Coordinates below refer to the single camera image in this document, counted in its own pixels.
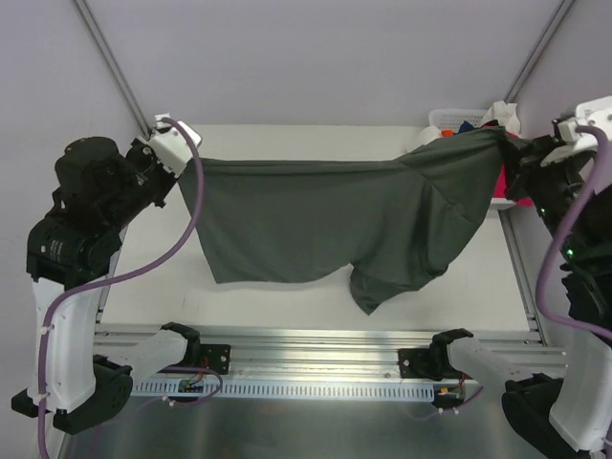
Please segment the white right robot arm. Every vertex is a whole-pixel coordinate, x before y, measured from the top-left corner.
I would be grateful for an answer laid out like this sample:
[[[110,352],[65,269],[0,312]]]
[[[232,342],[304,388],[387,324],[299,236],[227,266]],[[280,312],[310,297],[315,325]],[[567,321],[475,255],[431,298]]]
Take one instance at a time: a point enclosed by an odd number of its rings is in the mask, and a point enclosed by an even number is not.
[[[497,356],[464,329],[431,341],[436,376],[461,371],[493,392],[503,415],[548,458],[611,454],[611,190],[601,175],[611,154],[607,113],[557,122],[505,162],[510,196],[530,198],[551,240],[532,288],[546,340],[565,351],[549,376]]]

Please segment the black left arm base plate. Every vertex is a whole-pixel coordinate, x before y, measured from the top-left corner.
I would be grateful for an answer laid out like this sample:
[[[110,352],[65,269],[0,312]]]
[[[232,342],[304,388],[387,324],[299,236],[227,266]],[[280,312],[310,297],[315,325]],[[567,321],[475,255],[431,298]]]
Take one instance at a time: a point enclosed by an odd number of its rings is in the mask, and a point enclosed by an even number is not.
[[[231,346],[229,344],[201,343],[193,367],[206,368],[220,375],[230,371]]]

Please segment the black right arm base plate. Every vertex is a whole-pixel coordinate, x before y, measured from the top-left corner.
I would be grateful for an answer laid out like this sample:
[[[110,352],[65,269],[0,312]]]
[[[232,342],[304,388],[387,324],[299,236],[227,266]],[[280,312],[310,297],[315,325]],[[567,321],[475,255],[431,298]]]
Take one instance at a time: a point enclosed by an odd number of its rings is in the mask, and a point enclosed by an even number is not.
[[[402,379],[459,379],[461,373],[449,366],[437,351],[429,348],[404,348],[397,352]]]

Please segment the dark grey t shirt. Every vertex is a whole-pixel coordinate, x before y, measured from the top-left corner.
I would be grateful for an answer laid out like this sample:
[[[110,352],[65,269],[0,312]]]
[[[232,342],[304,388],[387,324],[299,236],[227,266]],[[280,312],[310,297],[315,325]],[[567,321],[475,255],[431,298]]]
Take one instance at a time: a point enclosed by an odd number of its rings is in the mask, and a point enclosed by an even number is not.
[[[384,161],[203,159],[179,188],[217,283],[307,283],[346,267],[371,314],[446,273],[523,144],[494,127]]]

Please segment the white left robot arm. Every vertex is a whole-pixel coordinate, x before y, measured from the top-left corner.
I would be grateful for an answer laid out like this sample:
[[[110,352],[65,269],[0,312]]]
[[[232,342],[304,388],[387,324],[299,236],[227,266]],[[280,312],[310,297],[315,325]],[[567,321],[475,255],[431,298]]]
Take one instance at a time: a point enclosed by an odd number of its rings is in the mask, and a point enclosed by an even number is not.
[[[199,364],[199,333],[175,322],[128,353],[93,350],[98,301],[122,230],[147,207],[164,205],[196,148],[170,133],[134,140],[121,154],[113,140],[91,137],[69,144],[56,161],[52,208],[28,237],[36,367],[32,384],[12,398],[14,411],[51,415],[56,429],[77,434],[117,416],[133,387],[155,373]]]

